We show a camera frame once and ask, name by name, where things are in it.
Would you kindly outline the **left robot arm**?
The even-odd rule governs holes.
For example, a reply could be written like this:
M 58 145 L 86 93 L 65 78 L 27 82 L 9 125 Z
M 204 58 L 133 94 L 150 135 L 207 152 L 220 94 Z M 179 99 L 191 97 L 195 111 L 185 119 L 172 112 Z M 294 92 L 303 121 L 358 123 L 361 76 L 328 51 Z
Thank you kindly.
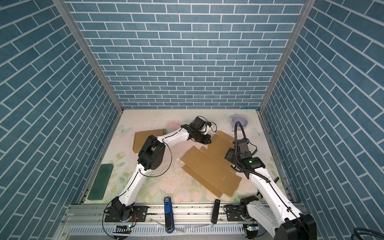
M 139 151 L 138 164 L 135 171 L 125 186 L 124 190 L 108 204 L 104 213 L 111 218 L 112 222 L 128 222 L 133 219 L 133 205 L 139 190 L 147 178 L 154 178 L 151 174 L 162 163 L 166 149 L 193 140 L 194 142 L 208 145 L 211 136 L 208 134 L 212 130 L 212 124 L 203 122 L 202 124 L 182 125 L 179 129 L 159 137 L 150 135 Z

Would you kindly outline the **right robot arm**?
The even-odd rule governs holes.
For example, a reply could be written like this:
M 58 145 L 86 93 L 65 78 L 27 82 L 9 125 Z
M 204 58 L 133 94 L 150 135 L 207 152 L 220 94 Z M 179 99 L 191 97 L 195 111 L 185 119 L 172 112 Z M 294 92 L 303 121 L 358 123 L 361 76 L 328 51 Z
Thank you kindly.
M 317 225 L 310 214 L 303 214 L 278 188 L 265 164 L 249 151 L 247 139 L 233 141 L 225 159 L 232 168 L 245 174 L 259 194 L 267 202 L 266 209 L 257 196 L 240 200 L 239 208 L 243 219 L 255 220 L 275 240 L 316 240 Z

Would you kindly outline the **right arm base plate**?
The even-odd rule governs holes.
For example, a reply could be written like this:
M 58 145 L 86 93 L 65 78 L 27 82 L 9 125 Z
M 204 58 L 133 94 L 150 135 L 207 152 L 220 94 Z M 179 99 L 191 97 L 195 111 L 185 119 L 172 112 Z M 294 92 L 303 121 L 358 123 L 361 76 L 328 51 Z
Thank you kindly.
M 227 204 L 223 206 L 228 222 L 255 221 L 251 218 L 243 205 Z

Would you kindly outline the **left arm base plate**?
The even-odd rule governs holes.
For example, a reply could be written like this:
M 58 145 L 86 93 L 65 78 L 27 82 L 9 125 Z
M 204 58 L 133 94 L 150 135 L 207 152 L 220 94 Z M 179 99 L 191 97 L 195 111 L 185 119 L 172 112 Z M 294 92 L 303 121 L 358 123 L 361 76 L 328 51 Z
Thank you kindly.
M 109 206 L 104 211 L 104 221 L 107 223 L 119 223 L 119 222 L 145 222 L 148 206 L 132 206 L 128 208 L 122 208 L 116 211 L 113 207 Z

